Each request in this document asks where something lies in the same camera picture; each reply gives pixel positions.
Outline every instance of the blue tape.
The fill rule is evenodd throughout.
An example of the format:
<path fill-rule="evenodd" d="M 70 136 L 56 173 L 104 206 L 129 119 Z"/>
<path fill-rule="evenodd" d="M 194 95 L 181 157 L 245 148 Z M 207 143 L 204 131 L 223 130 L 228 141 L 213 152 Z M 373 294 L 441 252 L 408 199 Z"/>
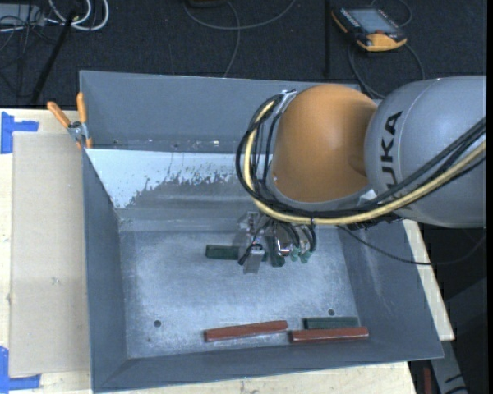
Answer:
<path fill-rule="evenodd" d="M 2 111 L 2 130 L 0 133 L 0 153 L 11 153 L 13 151 L 13 131 L 37 131 L 37 121 L 15 122 L 13 115 Z"/>
<path fill-rule="evenodd" d="M 26 378 L 9 378 L 9 350 L 0 346 L 0 394 L 10 390 L 28 390 L 38 388 L 40 375 Z"/>

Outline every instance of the red bar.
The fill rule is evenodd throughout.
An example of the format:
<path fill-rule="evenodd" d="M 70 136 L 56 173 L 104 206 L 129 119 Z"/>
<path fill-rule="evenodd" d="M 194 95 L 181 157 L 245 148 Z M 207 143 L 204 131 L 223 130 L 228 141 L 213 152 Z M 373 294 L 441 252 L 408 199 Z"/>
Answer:
<path fill-rule="evenodd" d="M 211 328 L 210 330 L 205 330 L 205 341 L 228 340 L 239 337 L 270 334 L 272 332 L 284 332 L 287 328 L 288 325 L 286 321 L 267 321 L 266 323 Z"/>
<path fill-rule="evenodd" d="M 315 328 L 290 332 L 291 343 L 365 340 L 368 337 L 369 330 L 367 330 L 367 327 Z"/>

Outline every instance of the black cable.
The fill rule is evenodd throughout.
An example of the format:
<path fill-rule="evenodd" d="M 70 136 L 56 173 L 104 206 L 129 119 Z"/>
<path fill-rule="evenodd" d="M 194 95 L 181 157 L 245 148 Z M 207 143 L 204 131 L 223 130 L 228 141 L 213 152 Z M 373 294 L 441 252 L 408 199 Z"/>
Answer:
<path fill-rule="evenodd" d="M 223 77 L 226 77 L 227 74 L 230 72 L 230 68 L 232 67 L 232 64 L 233 64 L 233 62 L 237 56 L 237 50 L 239 49 L 239 42 L 241 41 L 241 29 L 239 29 L 241 26 L 241 23 L 239 22 L 239 15 L 237 14 L 236 9 L 231 2 L 227 2 L 227 4 L 230 7 L 230 10 L 232 10 L 234 17 L 236 18 L 237 37 L 236 37 L 236 46 L 233 49 L 233 53 L 232 53 L 232 58 L 230 58 L 230 62 L 228 62 L 228 66 L 227 66 L 227 69 L 224 71 Z"/>
<path fill-rule="evenodd" d="M 272 124 L 270 124 L 270 129 L 269 129 L 269 136 L 268 140 L 266 142 L 266 148 L 265 148 L 265 167 L 263 168 L 263 182 L 266 184 L 266 177 L 269 175 L 269 156 L 270 156 L 270 145 L 272 142 L 272 134 L 274 133 L 274 128 L 276 125 L 276 122 L 278 119 L 281 117 L 283 113 L 279 112 L 275 117 L 274 120 L 272 120 Z"/>
<path fill-rule="evenodd" d="M 371 6 L 375 6 L 375 3 L 377 2 L 378 0 L 372 0 L 371 2 Z M 411 11 L 411 7 L 409 7 L 409 5 L 404 1 L 404 0 L 396 0 L 398 2 L 401 2 L 407 9 L 408 9 L 408 13 L 409 13 L 409 16 L 408 16 L 408 19 L 402 23 L 400 25 L 400 28 L 403 28 L 405 25 L 407 25 L 411 19 L 412 19 L 412 11 Z"/>
<path fill-rule="evenodd" d="M 473 126 L 469 131 L 461 135 L 458 139 L 456 139 L 452 144 L 450 144 L 446 149 L 442 150 L 438 155 L 436 155 L 432 160 L 427 162 L 425 165 L 420 167 L 418 170 L 416 170 L 411 176 L 408 176 L 406 179 L 404 179 L 402 182 L 398 183 L 396 186 L 391 187 L 389 190 L 387 190 L 385 193 L 377 196 L 376 198 L 365 202 L 364 204 L 358 206 L 357 208 L 352 208 L 352 209 L 340 209 L 340 210 L 334 210 L 334 211 L 329 211 L 329 212 L 309 212 L 309 211 L 303 211 L 298 208 L 294 208 L 291 206 L 286 205 L 285 203 L 279 202 L 276 199 L 266 199 L 262 197 L 258 192 L 253 191 L 250 189 L 250 187 L 246 184 L 244 181 L 244 177 L 242 175 L 242 169 L 241 169 L 241 153 L 244 144 L 246 143 L 248 136 L 250 133 L 252 133 L 254 130 L 259 129 L 260 125 L 266 121 L 268 117 L 271 115 L 271 110 L 269 110 L 263 118 L 261 118 L 258 122 L 255 122 L 255 119 L 259 116 L 260 110 L 268 104 L 270 100 L 274 100 L 274 98 L 267 100 L 256 112 L 254 117 L 251 120 L 251 125 L 249 126 L 248 131 L 245 133 L 245 135 L 242 137 L 238 147 L 237 147 L 237 152 L 236 152 L 236 170 L 237 170 L 237 176 L 245 190 L 255 199 L 258 199 L 259 201 L 265 203 L 265 204 L 270 204 L 272 208 L 279 209 L 280 211 L 288 211 L 289 209 L 292 210 L 295 213 L 299 213 L 303 216 L 310 217 L 310 218 L 338 218 L 342 216 L 346 216 L 349 214 L 354 214 L 354 213 L 361 213 L 365 211 L 369 211 L 377 206 L 377 204 L 382 201 L 383 199 L 389 198 L 392 195 L 397 194 L 400 190 L 408 186 L 409 184 L 413 183 L 416 179 L 418 179 L 420 176 L 422 176 L 424 173 L 428 172 L 431 168 L 433 168 L 438 162 L 440 162 L 442 159 L 447 157 L 450 153 L 452 153 L 454 150 L 457 150 L 460 148 L 460 145 L 463 142 L 467 142 L 468 139 L 471 138 L 471 136 L 477 135 L 480 131 L 485 132 L 486 130 L 486 118 L 483 117 L 475 126 Z M 463 153 L 467 148 L 462 147 L 460 150 L 461 153 Z"/>
<path fill-rule="evenodd" d="M 371 6 L 375 6 L 375 3 L 376 1 L 378 0 L 372 0 L 371 2 Z M 401 2 L 408 10 L 408 19 L 402 23 L 400 25 L 400 27 L 404 27 L 405 25 L 407 25 L 409 22 L 411 22 L 412 20 L 412 10 L 411 10 L 411 7 L 409 7 L 409 5 L 404 1 L 404 0 L 397 0 L 398 2 Z M 422 80 L 425 80 L 426 79 L 426 72 L 425 72 L 425 69 L 424 69 L 424 66 L 422 64 L 422 61 L 420 60 L 419 56 L 415 53 L 414 49 L 412 49 L 412 47 L 409 45 L 409 44 L 404 44 L 403 45 L 411 54 L 412 56 L 414 57 L 415 61 L 417 62 L 417 65 L 420 69 L 420 72 L 421 72 L 421 75 L 422 75 Z M 351 69 L 352 69 L 352 72 L 354 73 L 354 75 L 357 77 L 357 79 L 360 81 L 360 83 L 362 84 L 362 87 L 366 90 L 366 92 L 370 95 L 370 96 L 374 96 L 375 98 L 379 98 L 379 99 L 384 99 L 385 96 L 383 94 L 380 94 L 379 92 L 376 92 L 374 89 L 372 89 L 364 80 L 363 78 L 361 77 L 361 75 L 358 73 L 357 71 L 357 68 L 356 68 L 356 63 L 354 62 L 354 53 L 355 51 L 353 51 L 351 53 L 350 49 L 352 47 L 352 44 L 350 44 L 348 46 L 348 61 L 349 61 L 349 64 L 351 66 Z"/>
<path fill-rule="evenodd" d="M 268 25 L 268 24 L 270 24 L 270 23 L 278 20 L 280 17 L 284 16 L 292 8 L 292 6 L 294 5 L 295 2 L 296 2 L 296 0 L 292 0 L 285 10 L 283 10 L 281 13 L 279 13 L 277 16 L 273 17 L 272 19 L 268 19 L 267 21 L 263 21 L 263 22 L 259 22 L 259 23 L 255 23 L 255 24 L 251 24 L 251 25 L 244 25 L 244 26 L 219 26 L 219 25 L 212 25 L 210 23 L 206 23 L 206 22 L 200 21 L 195 16 L 193 16 L 188 11 L 187 3 L 185 3 L 183 5 L 183 7 L 184 7 L 184 11 L 187 13 L 187 15 L 193 21 L 197 22 L 200 25 L 207 26 L 209 28 L 213 28 L 213 29 L 216 29 L 216 30 L 249 30 L 249 29 L 252 29 L 252 28 L 259 28 L 261 26 Z"/>
<path fill-rule="evenodd" d="M 40 73 L 40 76 L 35 84 L 35 88 L 33 90 L 33 96 L 31 98 L 31 104 L 35 105 L 39 99 L 40 93 L 42 92 L 42 88 L 45 85 L 46 80 L 48 79 L 49 72 L 51 71 L 51 68 L 53 67 L 53 64 L 55 62 L 55 59 L 57 58 L 58 53 L 60 52 L 60 48 L 62 44 L 64 44 L 64 40 L 67 37 L 68 32 L 70 31 L 71 28 L 71 23 L 73 22 L 73 18 L 75 17 L 76 13 L 78 12 L 78 9 L 81 7 L 81 1 L 82 0 L 73 0 L 73 5 L 71 6 L 71 10 L 69 11 L 67 15 L 67 20 L 66 24 L 62 28 L 62 31 L 60 35 L 58 36 L 57 43 L 55 44 L 53 51 L 51 52 L 51 55 L 49 56 L 48 61 L 46 62 L 44 69 Z"/>
<path fill-rule="evenodd" d="M 0 47 L 0 53 L 4 50 L 4 48 L 9 44 L 9 41 L 11 41 L 13 37 L 14 31 L 7 37 L 6 42 Z"/>
<path fill-rule="evenodd" d="M 405 48 L 407 48 L 408 51 L 414 56 L 414 58 L 415 58 L 415 60 L 416 60 L 416 62 L 418 64 L 418 67 L 420 69 L 420 72 L 421 72 L 421 76 L 422 76 L 421 77 L 421 80 L 425 80 L 426 79 L 426 72 L 424 70 L 424 66 L 422 65 L 422 61 L 420 60 L 420 58 L 418 57 L 418 55 L 414 52 L 414 50 L 411 48 L 411 46 L 409 44 L 404 44 L 403 46 Z M 356 63 L 354 62 L 354 54 L 356 53 L 356 47 L 353 44 L 349 44 L 347 46 L 347 53 L 348 53 L 348 62 L 349 62 L 349 65 L 350 65 L 350 67 L 352 69 L 352 72 L 357 77 L 358 81 L 362 84 L 362 87 L 364 88 L 364 90 L 370 96 L 372 96 L 372 97 L 375 97 L 375 98 L 378 98 L 378 99 L 384 99 L 385 98 L 385 95 L 380 94 L 379 92 L 377 92 L 374 89 L 372 89 L 367 84 L 367 82 L 364 81 L 364 79 L 362 78 L 362 76 L 358 72 L 358 70 L 356 68 Z"/>
<path fill-rule="evenodd" d="M 486 240 L 487 233 L 484 233 L 482 238 L 462 257 L 459 257 L 458 259 L 452 259 L 450 261 L 437 261 L 436 262 L 436 267 L 439 266 L 449 266 L 451 264 L 457 264 L 457 263 L 462 263 L 464 260 L 468 259 L 471 257 L 473 254 L 477 252 L 477 249 L 480 248 L 480 246 L 484 243 Z"/>
<path fill-rule="evenodd" d="M 360 241 L 363 245 L 368 246 L 372 250 L 374 250 L 374 251 L 376 251 L 376 252 L 378 252 L 380 254 L 383 254 L 386 257 L 389 257 L 390 259 L 395 259 L 395 260 L 397 260 L 397 261 L 399 261 L 401 263 L 416 264 L 417 266 L 431 266 L 432 265 L 431 262 L 424 263 L 424 262 L 418 262 L 418 261 L 413 261 L 411 259 L 404 259 L 402 257 L 398 257 L 397 255 L 388 253 L 387 251 L 384 251 L 383 249 L 378 248 L 377 246 L 374 246 L 373 244 L 370 244 L 367 241 L 364 241 L 362 238 L 360 238 L 359 236 L 354 235 L 351 231 L 349 231 L 348 229 L 346 229 L 344 227 L 338 227 L 338 229 L 340 229 L 341 231 L 344 231 L 344 232 L 348 233 L 352 238 L 354 238 L 357 241 Z"/>

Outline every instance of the dark green object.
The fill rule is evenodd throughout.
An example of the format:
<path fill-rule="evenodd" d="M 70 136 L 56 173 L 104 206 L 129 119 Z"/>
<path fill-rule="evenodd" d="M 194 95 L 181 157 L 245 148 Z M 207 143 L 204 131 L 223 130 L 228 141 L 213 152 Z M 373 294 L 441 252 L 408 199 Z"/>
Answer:
<path fill-rule="evenodd" d="M 239 259 L 239 247 L 232 245 L 207 245 L 206 257 L 209 259 Z"/>
<path fill-rule="evenodd" d="M 309 258 L 312 256 L 312 252 L 310 251 L 305 251 L 304 254 L 300 256 L 300 260 L 302 261 L 303 264 L 307 263 Z"/>
<path fill-rule="evenodd" d="M 285 258 L 278 255 L 275 251 L 270 251 L 270 262 L 272 267 L 283 267 L 285 265 Z"/>
<path fill-rule="evenodd" d="M 358 327 L 360 323 L 357 317 L 318 317 L 304 318 L 303 327 L 306 330 L 313 328 L 345 328 Z"/>

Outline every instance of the cable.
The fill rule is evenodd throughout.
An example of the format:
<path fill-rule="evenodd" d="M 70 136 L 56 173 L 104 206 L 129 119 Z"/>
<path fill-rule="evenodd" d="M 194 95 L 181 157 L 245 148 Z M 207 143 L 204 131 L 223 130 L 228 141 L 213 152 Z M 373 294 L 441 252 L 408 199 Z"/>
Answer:
<path fill-rule="evenodd" d="M 239 29 L 239 27 L 240 27 L 241 24 L 239 23 L 239 16 L 237 15 L 237 11 L 234 8 L 233 4 L 231 2 L 227 2 L 227 4 L 230 7 L 230 9 L 232 10 L 232 13 L 233 13 L 234 17 L 236 18 L 236 23 L 237 23 L 237 37 L 236 37 L 236 47 L 233 49 L 232 58 L 230 59 L 230 62 L 228 63 L 227 70 L 225 70 L 224 73 L 223 73 L 223 77 L 226 77 L 227 76 L 228 72 L 230 71 L 230 67 L 232 67 L 233 62 L 236 59 L 237 50 L 239 49 L 239 42 L 240 42 L 240 39 L 241 39 L 241 29 Z"/>
<path fill-rule="evenodd" d="M 267 112 L 274 106 L 275 100 L 271 99 L 269 102 L 260 110 L 257 115 L 254 125 L 261 121 Z M 252 149 L 252 141 L 256 136 L 256 128 L 250 131 L 247 135 L 247 142 L 245 148 L 245 160 L 243 162 L 243 172 L 242 175 L 244 177 L 247 188 L 250 189 L 249 194 L 253 192 L 252 180 L 250 175 L 250 163 L 249 158 L 251 155 Z M 357 213 L 353 215 L 349 215 L 342 218 L 308 218 L 303 216 L 292 215 L 288 213 L 278 212 L 273 210 L 268 205 L 263 203 L 261 200 L 252 196 L 254 204 L 257 208 L 273 218 L 276 218 L 282 222 L 294 222 L 300 224 L 309 224 L 316 222 L 317 224 L 325 224 L 325 225 L 345 225 L 349 223 L 356 222 L 365 222 L 367 220 L 371 220 L 373 218 L 378 218 L 379 216 L 385 215 L 387 213 L 391 213 L 394 210 L 402 208 L 410 203 L 413 203 L 417 199 L 420 199 L 424 195 L 431 193 L 433 190 L 436 190 L 439 186 L 459 174 L 469 163 L 471 163 L 477 156 L 486 152 L 486 141 L 484 140 L 478 147 L 476 147 L 468 156 L 463 158 L 461 161 L 450 167 L 446 172 L 440 174 L 436 179 L 431 180 L 423 186 L 418 187 L 414 191 L 392 201 L 387 204 L 381 205 L 378 208 L 374 208 L 365 213 Z"/>
<path fill-rule="evenodd" d="M 376 1 L 377 0 L 372 0 L 371 6 L 375 6 Z M 397 0 L 397 1 L 401 2 L 408 10 L 408 14 L 409 14 L 408 19 L 400 25 L 400 27 L 404 27 L 405 25 L 407 25 L 411 21 L 412 11 L 411 11 L 411 8 L 409 7 L 409 5 L 404 0 Z M 415 53 L 414 49 L 412 49 L 412 47 L 409 44 L 404 44 L 403 46 L 412 54 L 415 61 L 417 62 L 417 65 L 418 65 L 420 72 L 422 74 L 421 80 L 425 80 L 426 79 L 426 73 L 425 73 L 424 66 L 422 65 L 422 61 L 420 60 L 419 56 Z M 358 81 L 362 84 L 362 87 L 366 90 L 366 92 L 370 96 L 373 96 L 373 97 L 378 98 L 378 99 L 384 99 L 385 95 L 380 94 L 379 92 L 376 92 L 374 89 L 372 89 L 363 80 L 363 78 L 358 73 L 357 68 L 356 68 L 356 64 L 354 62 L 354 53 L 356 52 L 356 49 L 354 48 L 353 51 L 351 52 L 351 47 L 352 47 L 352 45 L 349 44 L 347 51 L 348 51 L 348 61 L 349 61 L 349 64 L 351 66 L 352 72 L 354 73 L 354 75 L 357 77 Z"/>
<path fill-rule="evenodd" d="M 453 143 L 451 143 L 449 146 L 447 146 L 444 150 L 440 151 L 435 157 L 433 157 L 430 161 L 426 162 L 424 165 L 419 167 L 415 172 L 413 172 L 410 176 L 406 177 L 403 179 L 401 182 L 398 184 L 391 186 L 387 191 L 384 193 L 376 196 L 372 200 L 368 200 L 363 204 L 360 204 L 357 206 L 357 208 L 352 208 L 352 209 L 337 209 L 333 211 L 319 211 L 319 212 L 311 212 L 311 211 L 303 211 L 299 208 L 295 208 L 292 206 L 288 206 L 285 203 L 279 202 L 274 195 L 272 195 L 269 191 L 269 189 L 266 187 L 266 176 L 268 173 L 268 163 L 266 162 L 268 160 L 268 157 L 265 158 L 265 170 L 263 174 L 263 185 L 265 188 L 265 191 L 271 196 L 271 199 L 266 199 L 262 197 L 259 193 L 258 189 L 258 180 L 256 178 L 256 168 L 252 168 L 251 170 L 254 171 L 254 183 L 255 183 L 255 189 L 251 190 L 250 187 L 246 184 L 243 174 L 242 174 L 242 169 L 241 169 L 241 162 L 240 162 L 240 157 L 242 153 L 243 146 L 245 145 L 248 136 L 250 133 L 252 133 L 256 128 L 260 128 L 263 126 L 264 121 L 268 119 L 268 117 L 271 115 L 270 107 L 274 106 L 274 104 L 278 101 L 280 101 L 282 98 L 282 95 L 276 95 L 270 99 L 268 99 L 264 105 L 262 105 L 253 118 L 251 119 L 249 128 L 245 135 L 242 137 L 238 147 L 237 147 L 237 152 L 236 152 L 236 171 L 237 171 L 237 178 L 240 181 L 240 183 L 243 185 L 245 190 L 255 199 L 258 199 L 259 201 L 264 202 L 265 204 L 271 204 L 273 207 L 277 207 L 276 209 L 281 211 L 290 211 L 292 210 L 295 214 L 307 216 L 307 217 L 315 217 L 315 218 L 341 218 L 343 216 L 348 216 L 354 213 L 361 213 L 361 212 L 369 212 L 372 208 L 375 208 L 378 206 L 379 202 L 387 200 L 389 197 L 393 196 L 398 196 L 399 192 L 418 180 L 420 177 L 422 177 L 424 174 L 429 172 L 433 167 L 435 167 L 438 163 L 440 163 L 442 160 L 444 160 L 446 157 L 448 157 L 450 154 L 453 154 L 453 162 L 455 159 L 457 159 L 459 156 L 462 156 L 473 144 L 478 138 L 481 137 L 482 134 L 486 133 L 486 118 L 483 117 L 480 121 L 478 121 L 473 127 L 471 127 L 466 133 L 462 134 L 460 137 L 458 137 Z M 278 120 L 279 115 L 281 112 L 279 112 L 274 120 L 272 121 L 271 128 L 274 127 L 275 122 Z M 263 117 L 261 118 L 257 123 L 255 122 L 255 119 L 258 117 Z M 270 140 L 267 141 L 267 153 L 270 151 Z M 447 185 L 451 181 L 457 179 L 458 177 L 462 176 L 464 173 L 467 173 L 471 169 L 477 166 L 477 164 L 473 165 L 472 167 L 469 167 L 467 169 L 464 169 L 461 171 L 457 176 L 452 178 L 451 180 L 447 181 L 444 183 L 442 186 Z"/>
<path fill-rule="evenodd" d="M 383 249 L 378 248 L 377 246 L 374 246 L 373 244 L 370 244 L 367 241 L 364 241 L 362 238 L 354 235 L 351 231 L 349 231 L 348 229 L 345 229 L 344 227 L 339 227 L 339 230 L 348 233 L 352 238 L 354 238 L 357 241 L 360 241 L 363 245 L 368 246 L 369 248 L 373 249 L 374 251 L 379 252 L 380 254 L 383 254 L 386 257 L 389 257 L 390 259 L 395 259 L 401 263 L 416 264 L 417 266 L 431 266 L 432 265 L 431 262 L 426 263 L 426 262 L 413 261 L 411 259 L 404 259 L 402 257 L 398 257 L 397 255 L 388 253 L 387 251 L 384 251 Z"/>
<path fill-rule="evenodd" d="M 83 31 L 87 31 L 87 32 L 96 31 L 96 30 L 100 30 L 100 29 L 104 28 L 105 25 L 108 23 L 108 19 L 109 19 L 108 0 L 102 0 L 103 5 L 104 5 L 104 18 L 102 19 L 102 21 L 98 25 L 95 25 L 95 26 L 82 26 L 81 25 L 81 23 L 84 23 L 90 17 L 90 14 L 91 14 L 91 1 L 90 0 L 85 0 L 85 1 L 88 5 L 87 13 L 82 18 L 80 18 L 79 20 L 73 21 L 71 23 L 71 27 L 76 29 L 76 30 L 83 30 Z M 64 17 L 62 15 L 62 13 L 58 11 L 53 0 L 48 0 L 48 3 L 49 3 L 49 6 L 51 7 L 52 11 L 55 13 L 55 15 L 57 15 L 57 17 L 60 19 L 61 22 L 55 21 L 53 19 L 48 19 L 48 21 L 52 22 L 52 23 L 58 23 L 59 25 L 64 25 L 64 23 L 66 22 L 66 17 Z"/>
<path fill-rule="evenodd" d="M 88 5 L 88 10 L 87 10 L 86 14 L 82 18 L 78 19 L 77 21 L 73 21 L 71 23 L 71 25 L 79 25 L 80 23 L 86 21 L 88 19 L 88 17 L 90 17 L 90 14 L 91 14 L 91 1 L 90 0 L 85 0 L 85 1 L 86 1 L 87 5 Z M 48 22 L 52 22 L 52 23 L 57 23 L 59 25 L 64 25 L 64 23 L 66 23 L 66 17 L 64 17 L 61 14 L 61 12 L 58 11 L 58 9 L 55 6 L 55 3 L 53 2 L 53 0 L 48 0 L 48 3 L 49 3 L 49 6 L 51 7 L 51 11 L 55 15 L 57 15 L 58 19 L 60 19 L 62 21 L 62 23 L 59 22 L 59 21 L 55 21 L 53 19 L 49 19 L 49 18 L 47 19 L 47 21 Z"/>
<path fill-rule="evenodd" d="M 213 29 L 216 29 L 216 30 L 249 30 L 249 29 L 252 29 L 252 28 L 259 28 L 260 26 L 268 25 L 268 24 L 270 24 L 270 23 L 278 20 L 280 17 L 284 16 L 292 8 L 292 6 L 294 5 L 295 2 L 296 2 L 296 0 L 292 0 L 285 10 L 283 10 L 281 13 L 279 13 L 277 16 L 273 17 L 272 19 L 268 19 L 267 21 L 263 21 L 263 22 L 259 22 L 259 23 L 255 23 L 255 24 L 251 24 L 251 25 L 244 25 L 244 26 L 219 26 L 219 25 L 212 25 L 210 23 L 206 23 L 206 22 L 200 21 L 195 16 L 193 16 L 188 11 L 187 3 L 185 3 L 183 5 L 183 7 L 184 7 L 184 11 L 187 13 L 187 15 L 192 20 L 194 20 L 195 22 L 197 22 L 200 25 L 207 26 L 209 28 L 213 28 Z"/>
<path fill-rule="evenodd" d="M 376 1 L 378 0 L 372 0 L 371 6 L 375 6 Z M 411 11 L 411 7 L 409 7 L 409 5 L 404 0 L 396 0 L 396 1 L 401 2 L 408 9 L 408 13 L 409 13 L 408 19 L 400 25 L 400 27 L 402 28 L 411 21 L 412 11 Z"/>
<path fill-rule="evenodd" d="M 426 79 L 426 73 L 425 73 L 425 70 L 424 70 L 424 66 L 422 65 L 422 61 L 420 60 L 420 58 L 418 57 L 418 55 L 414 52 L 414 50 L 412 49 L 412 47 L 409 44 L 404 44 L 403 46 L 408 49 L 408 51 L 412 54 L 412 56 L 416 60 L 416 62 L 418 64 L 418 67 L 420 68 L 420 72 L 422 74 L 421 80 L 425 80 Z M 370 94 L 371 96 L 374 96 L 375 98 L 384 99 L 385 98 L 385 95 L 380 94 L 379 92 L 376 92 L 374 89 L 372 89 L 363 80 L 363 78 L 358 73 L 357 68 L 356 68 L 356 63 L 354 62 L 354 54 L 356 53 L 356 48 L 352 44 L 349 44 L 347 46 L 347 53 L 348 53 L 348 62 L 350 64 L 350 66 L 351 66 L 352 72 L 357 77 L 358 81 L 362 84 L 362 86 L 366 90 L 366 92 L 368 94 Z"/>
<path fill-rule="evenodd" d="M 436 262 L 436 266 L 449 266 L 451 264 L 462 263 L 464 260 L 468 259 L 473 254 L 475 254 L 475 252 L 477 251 L 477 249 L 486 240 L 486 235 L 487 235 L 487 233 L 484 233 L 484 235 L 482 236 L 482 238 L 465 255 L 463 255 L 462 257 L 460 257 L 458 259 L 452 259 L 450 261 L 437 261 Z"/>

